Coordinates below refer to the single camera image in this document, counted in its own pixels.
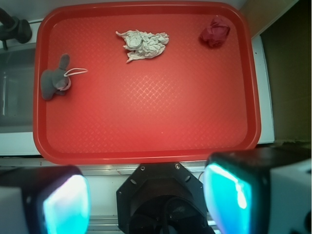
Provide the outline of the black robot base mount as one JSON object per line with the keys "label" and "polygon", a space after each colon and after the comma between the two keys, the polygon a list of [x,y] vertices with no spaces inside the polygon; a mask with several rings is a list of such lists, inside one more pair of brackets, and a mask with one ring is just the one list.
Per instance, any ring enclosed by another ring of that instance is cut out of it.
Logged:
{"label": "black robot base mount", "polygon": [[125,234],[212,234],[203,183],[180,163],[140,164],[116,191]]}

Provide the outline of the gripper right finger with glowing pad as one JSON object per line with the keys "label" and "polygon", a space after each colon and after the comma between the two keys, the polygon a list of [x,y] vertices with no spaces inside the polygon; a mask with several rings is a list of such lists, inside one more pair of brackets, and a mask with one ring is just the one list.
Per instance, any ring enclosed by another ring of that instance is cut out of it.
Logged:
{"label": "gripper right finger with glowing pad", "polygon": [[312,153],[306,148],[256,148],[213,153],[203,191],[223,234],[309,234]]}

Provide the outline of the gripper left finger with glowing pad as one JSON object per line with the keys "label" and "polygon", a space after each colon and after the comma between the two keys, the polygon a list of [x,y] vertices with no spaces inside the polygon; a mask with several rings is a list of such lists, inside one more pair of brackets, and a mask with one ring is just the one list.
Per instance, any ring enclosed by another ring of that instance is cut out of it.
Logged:
{"label": "gripper left finger with glowing pad", "polygon": [[78,167],[1,168],[2,234],[84,234],[90,215],[89,183]]}

